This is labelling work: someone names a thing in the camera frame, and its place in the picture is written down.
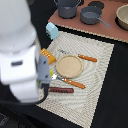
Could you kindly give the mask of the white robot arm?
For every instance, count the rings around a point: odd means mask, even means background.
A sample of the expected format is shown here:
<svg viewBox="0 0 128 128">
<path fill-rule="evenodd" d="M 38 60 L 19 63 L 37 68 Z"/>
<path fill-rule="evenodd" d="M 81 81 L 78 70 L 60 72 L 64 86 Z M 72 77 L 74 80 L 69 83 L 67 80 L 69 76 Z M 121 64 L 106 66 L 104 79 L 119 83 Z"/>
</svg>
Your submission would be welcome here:
<svg viewBox="0 0 128 128">
<path fill-rule="evenodd" d="M 43 102 L 51 82 L 26 0 L 0 0 L 0 82 L 18 105 Z"/>
</svg>

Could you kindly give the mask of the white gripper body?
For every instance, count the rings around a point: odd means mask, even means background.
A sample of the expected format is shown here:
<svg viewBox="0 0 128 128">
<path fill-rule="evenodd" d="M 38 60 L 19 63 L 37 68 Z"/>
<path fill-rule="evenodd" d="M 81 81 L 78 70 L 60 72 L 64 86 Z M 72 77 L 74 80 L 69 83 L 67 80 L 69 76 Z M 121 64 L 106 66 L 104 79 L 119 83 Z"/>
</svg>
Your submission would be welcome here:
<svg viewBox="0 0 128 128">
<path fill-rule="evenodd" d="M 0 54 L 0 81 L 21 103 L 37 102 L 37 82 L 45 87 L 51 82 L 48 59 L 36 46 L 14 55 Z"/>
</svg>

